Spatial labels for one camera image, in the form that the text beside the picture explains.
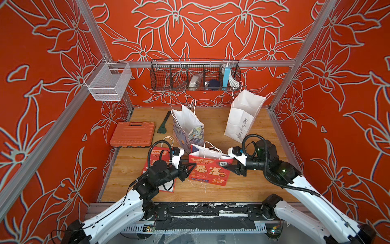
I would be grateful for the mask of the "red RICH paper bag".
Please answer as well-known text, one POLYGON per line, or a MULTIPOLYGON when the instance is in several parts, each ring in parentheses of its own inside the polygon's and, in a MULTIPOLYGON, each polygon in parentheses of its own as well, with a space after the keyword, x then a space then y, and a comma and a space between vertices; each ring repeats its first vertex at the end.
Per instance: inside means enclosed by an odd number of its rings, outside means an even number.
MULTIPOLYGON (((165 162, 166 165, 170 163, 170 150, 166 143, 158 143, 156 146, 152 148, 150 154, 150 163, 145 163, 142 173, 145 173, 149 166, 153 166, 155 162, 161 164, 161 162, 165 162)), ((158 187, 160 191, 173 193, 175 189, 175 180, 171 180, 168 183, 164 183, 163 185, 158 187)))

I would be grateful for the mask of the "red paper bag blue panel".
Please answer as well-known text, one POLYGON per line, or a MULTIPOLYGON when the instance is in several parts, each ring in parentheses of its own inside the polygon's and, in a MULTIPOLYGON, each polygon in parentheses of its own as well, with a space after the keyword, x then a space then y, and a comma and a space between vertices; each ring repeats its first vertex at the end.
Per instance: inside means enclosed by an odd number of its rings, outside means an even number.
POLYGON ((224 166, 232 165, 233 158, 223 153, 209 142, 203 146, 192 145, 189 162, 197 166, 190 173, 189 179, 218 186, 226 186, 230 172, 224 166))

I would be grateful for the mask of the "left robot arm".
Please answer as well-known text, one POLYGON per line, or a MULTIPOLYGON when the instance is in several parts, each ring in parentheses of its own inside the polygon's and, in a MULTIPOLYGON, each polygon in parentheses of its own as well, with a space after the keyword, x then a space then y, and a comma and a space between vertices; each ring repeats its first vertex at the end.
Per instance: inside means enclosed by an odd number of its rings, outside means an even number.
POLYGON ((74 221, 64 231, 63 244, 106 244, 126 227, 154 215, 153 198, 159 187, 176 179, 185 181, 195 169, 181 157, 184 149, 173 147, 165 140, 158 140, 147 154, 147 170, 130 183, 126 194, 119 201, 96 216, 80 222, 74 221))

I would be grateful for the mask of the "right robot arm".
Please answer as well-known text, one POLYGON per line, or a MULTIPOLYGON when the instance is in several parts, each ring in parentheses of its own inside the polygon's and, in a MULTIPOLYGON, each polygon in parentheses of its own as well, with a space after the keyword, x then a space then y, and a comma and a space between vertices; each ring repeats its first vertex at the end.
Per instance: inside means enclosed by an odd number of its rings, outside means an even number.
POLYGON ((237 160, 226 165, 236 175, 246 176, 249 170, 263 172, 271 184, 285 189, 297 198, 314 216, 292 207, 282 197, 272 194, 261 206, 266 220, 284 220, 321 244, 372 244, 376 232, 367 224, 351 219, 320 194, 292 164, 279 159, 274 144, 258 134, 248 134, 241 146, 231 147, 228 155, 237 160))

